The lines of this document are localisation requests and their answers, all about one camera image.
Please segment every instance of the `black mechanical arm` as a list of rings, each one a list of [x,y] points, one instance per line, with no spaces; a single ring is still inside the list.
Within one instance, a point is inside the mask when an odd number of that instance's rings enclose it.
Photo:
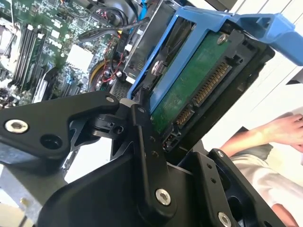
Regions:
[[[97,91],[1,110],[0,121],[0,186],[22,193],[38,227],[284,226],[222,151],[167,163],[148,111],[131,100]],[[59,184],[68,154],[100,137],[113,139],[111,161]]]

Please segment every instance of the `person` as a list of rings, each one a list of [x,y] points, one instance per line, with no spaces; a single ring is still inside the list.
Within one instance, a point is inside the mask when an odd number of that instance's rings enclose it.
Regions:
[[[265,160],[272,148],[271,142],[290,145],[303,153],[303,115],[278,118],[237,133],[220,149],[287,227],[303,227],[303,187],[268,166]]]

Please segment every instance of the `white sleeve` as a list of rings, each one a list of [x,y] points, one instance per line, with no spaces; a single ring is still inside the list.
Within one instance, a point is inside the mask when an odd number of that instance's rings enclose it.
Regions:
[[[303,227],[303,187],[275,172],[255,156],[243,155],[232,161],[270,207],[283,205]]]

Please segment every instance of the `blue cable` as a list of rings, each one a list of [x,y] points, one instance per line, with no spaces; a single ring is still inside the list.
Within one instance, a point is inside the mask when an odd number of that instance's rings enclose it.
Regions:
[[[142,20],[146,13],[147,13],[147,5],[145,4],[145,0],[142,0],[143,9],[141,10],[141,13],[139,15],[139,20]]]

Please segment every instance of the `motherboard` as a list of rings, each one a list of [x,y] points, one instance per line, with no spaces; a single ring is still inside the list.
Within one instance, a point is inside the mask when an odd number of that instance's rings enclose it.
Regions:
[[[0,17],[16,27],[11,45],[18,56],[1,57],[1,63],[9,59],[13,65],[0,66],[2,106],[86,92],[89,72],[104,58],[112,40],[111,35],[85,43],[78,40],[79,34],[109,24],[76,1],[0,0]]]

